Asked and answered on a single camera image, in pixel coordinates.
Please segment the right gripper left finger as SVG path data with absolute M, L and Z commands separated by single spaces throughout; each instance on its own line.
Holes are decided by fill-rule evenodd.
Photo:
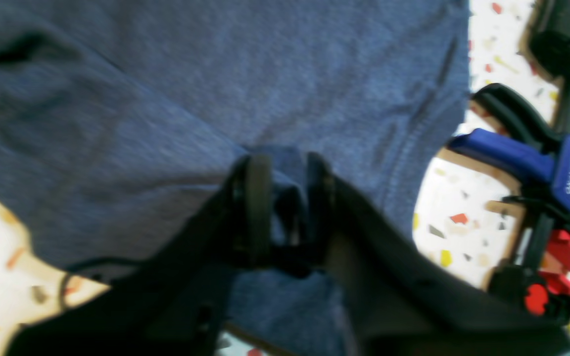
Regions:
M 231 199 L 240 265 L 265 267 L 271 262 L 272 161 L 268 155 L 245 156 L 233 169 Z

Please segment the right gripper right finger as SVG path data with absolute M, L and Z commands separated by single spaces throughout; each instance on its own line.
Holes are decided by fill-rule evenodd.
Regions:
M 307 200 L 311 255 L 322 262 L 334 234 L 335 182 L 330 165 L 315 152 L 307 155 Z

